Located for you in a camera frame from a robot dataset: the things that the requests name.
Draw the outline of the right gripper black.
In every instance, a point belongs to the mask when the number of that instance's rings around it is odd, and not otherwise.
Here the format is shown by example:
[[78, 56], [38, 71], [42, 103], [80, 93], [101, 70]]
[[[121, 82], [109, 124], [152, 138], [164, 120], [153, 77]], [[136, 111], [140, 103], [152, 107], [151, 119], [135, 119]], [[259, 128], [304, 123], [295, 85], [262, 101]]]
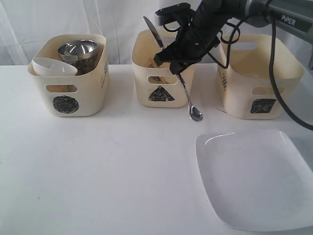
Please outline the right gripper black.
[[171, 73], [179, 74], [218, 44], [217, 34], [235, 16], [235, 1], [202, 0], [196, 10], [184, 2], [173, 8], [172, 17], [180, 25], [177, 38], [154, 56], [154, 62], [170, 63]]

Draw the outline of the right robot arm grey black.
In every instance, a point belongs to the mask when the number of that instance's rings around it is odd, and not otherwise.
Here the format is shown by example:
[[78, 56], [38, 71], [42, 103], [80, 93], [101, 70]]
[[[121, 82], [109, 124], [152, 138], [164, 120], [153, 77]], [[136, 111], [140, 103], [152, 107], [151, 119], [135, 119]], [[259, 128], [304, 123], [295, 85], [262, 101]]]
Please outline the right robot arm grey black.
[[232, 18], [257, 28], [274, 19], [280, 29], [313, 42], [313, 3], [309, 0], [203, 0], [196, 10], [181, 4], [158, 10], [156, 15], [161, 24], [180, 24], [175, 41], [154, 56], [159, 66], [169, 63], [172, 74], [201, 61], [217, 46], [217, 34]]

